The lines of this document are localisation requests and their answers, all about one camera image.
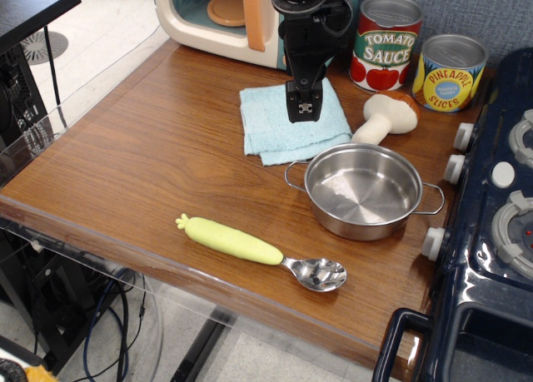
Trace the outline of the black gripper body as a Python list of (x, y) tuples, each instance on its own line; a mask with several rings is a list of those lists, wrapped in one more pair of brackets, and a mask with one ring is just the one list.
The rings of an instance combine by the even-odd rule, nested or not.
[(326, 62), (349, 46), (349, 8), (287, 14), (279, 33), (296, 89), (309, 92), (324, 77)]

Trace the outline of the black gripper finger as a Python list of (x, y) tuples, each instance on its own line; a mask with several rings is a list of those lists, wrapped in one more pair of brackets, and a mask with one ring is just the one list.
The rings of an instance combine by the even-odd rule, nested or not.
[(315, 82), (309, 92), (304, 93), (304, 116), (306, 121), (317, 122), (322, 106), (322, 81)]
[(303, 117), (301, 111), (301, 95), (294, 81), (286, 82), (286, 109), (291, 123), (300, 122)]

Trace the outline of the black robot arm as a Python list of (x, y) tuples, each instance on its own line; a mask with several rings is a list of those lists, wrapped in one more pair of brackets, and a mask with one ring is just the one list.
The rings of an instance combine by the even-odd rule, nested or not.
[(283, 41), (287, 73), (289, 121), (316, 122), (323, 103), (322, 80), (327, 63), (346, 50), (351, 40), (351, 0), (271, 0), (283, 16), (278, 34)]

